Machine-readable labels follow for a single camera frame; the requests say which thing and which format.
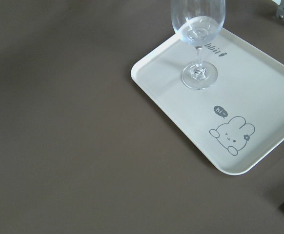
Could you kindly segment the cream rabbit tray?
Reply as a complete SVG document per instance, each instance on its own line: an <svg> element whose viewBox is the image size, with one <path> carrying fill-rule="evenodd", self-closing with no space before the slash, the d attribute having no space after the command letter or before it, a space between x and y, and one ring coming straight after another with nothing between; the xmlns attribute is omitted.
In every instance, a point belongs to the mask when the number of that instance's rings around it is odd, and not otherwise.
<svg viewBox="0 0 284 234"><path fill-rule="evenodd" d="M284 65L222 29L203 49L218 78L193 90L181 77L194 55L172 36L131 77L218 170L244 174L284 140Z"/></svg>

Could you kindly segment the clear wine glass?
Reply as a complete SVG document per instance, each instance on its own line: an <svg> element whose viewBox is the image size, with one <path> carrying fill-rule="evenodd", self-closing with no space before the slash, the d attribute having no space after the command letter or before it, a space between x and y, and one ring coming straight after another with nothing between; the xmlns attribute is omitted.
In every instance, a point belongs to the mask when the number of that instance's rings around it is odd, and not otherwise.
<svg viewBox="0 0 284 234"><path fill-rule="evenodd" d="M172 0L171 22L175 34L196 50L196 59L184 67L183 83L203 90L215 83L217 68L202 59L202 48L220 32L226 15L224 0Z"/></svg>

